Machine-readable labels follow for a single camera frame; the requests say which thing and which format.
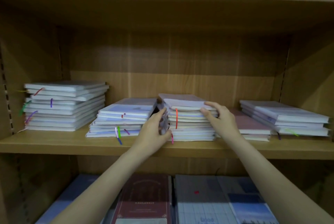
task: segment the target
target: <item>wooden bookshelf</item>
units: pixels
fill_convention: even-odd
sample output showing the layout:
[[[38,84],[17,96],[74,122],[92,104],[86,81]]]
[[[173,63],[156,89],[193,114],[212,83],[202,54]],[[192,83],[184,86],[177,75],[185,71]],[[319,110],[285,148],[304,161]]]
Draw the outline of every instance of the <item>wooden bookshelf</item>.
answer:
[[[0,1],[58,25],[139,31],[290,33],[334,20],[334,0]]]
[[[23,131],[0,141],[0,153],[121,155],[136,137],[85,138],[88,126],[75,132]],[[321,138],[272,137],[270,142],[251,142],[268,159],[334,159],[334,143]],[[214,142],[168,142],[155,156],[187,158],[237,158],[217,139]]]

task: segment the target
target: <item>book cover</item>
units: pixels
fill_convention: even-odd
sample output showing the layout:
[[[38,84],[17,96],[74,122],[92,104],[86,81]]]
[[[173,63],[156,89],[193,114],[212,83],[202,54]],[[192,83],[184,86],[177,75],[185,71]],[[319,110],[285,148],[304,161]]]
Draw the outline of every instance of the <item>book cover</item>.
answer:
[[[132,175],[122,189],[111,224],[134,219],[171,224],[169,197],[168,175]]]

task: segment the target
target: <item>pink book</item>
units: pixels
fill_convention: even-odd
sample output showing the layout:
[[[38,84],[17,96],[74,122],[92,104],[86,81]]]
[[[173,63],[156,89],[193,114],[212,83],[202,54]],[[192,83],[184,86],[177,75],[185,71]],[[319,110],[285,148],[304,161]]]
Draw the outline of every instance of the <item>pink book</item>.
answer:
[[[229,109],[236,117],[236,124],[241,134],[271,134],[271,128],[262,125],[237,109]]]
[[[171,224],[168,175],[132,175],[124,185],[111,224]]]

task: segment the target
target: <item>finger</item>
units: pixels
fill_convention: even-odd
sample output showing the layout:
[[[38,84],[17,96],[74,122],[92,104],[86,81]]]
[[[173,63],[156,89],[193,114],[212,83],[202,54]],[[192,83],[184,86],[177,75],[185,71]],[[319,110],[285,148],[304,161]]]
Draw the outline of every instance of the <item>finger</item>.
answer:
[[[220,104],[215,102],[204,102],[204,104],[216,108],[219,114],[222,114],[227,109],[225,106],[221,106]]]
[[[172,137],[172,131],[168,130],[164,135],[161,135],[160,137],[164,142],[166,142]]]
[[[208,111],[205,108],[201,108],[200,111],[202,112],[202,114],[207,118],[207,120],[212,123],[216,118],[214,116],[212,116],[211,112]]]
[[[161,109],[159,112],[154,114],[154,117],[152,118],[152,120],[160,122],[162,115],[165,113],[165,111],[166,111],[166,108]]]

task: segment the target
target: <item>hand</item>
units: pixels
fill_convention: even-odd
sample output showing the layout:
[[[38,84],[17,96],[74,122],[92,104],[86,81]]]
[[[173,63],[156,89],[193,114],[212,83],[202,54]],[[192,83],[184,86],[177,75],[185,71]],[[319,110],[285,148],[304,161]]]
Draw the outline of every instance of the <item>hand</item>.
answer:
[[[149,120],[146,121],[131,148],[136,149],[140,154],[149,157],[171,138],[172,132],[170,130],[164,135],[159,135],[159,122],[165,111],[166,108],[163,108],[158,113],[153,114]]]
[[[205,102],[204,104],[209,105],[219,113],[219,118],[212,116],[211,112],[205,108],[201,108],[200,111],[211,123],[212,127],[215,129],[216,133],[224,140],[232,140],[233,138],[240,137],[241,134],[236,125],[236,118],[234,115],[226,108],[220,104],[213,102]]]

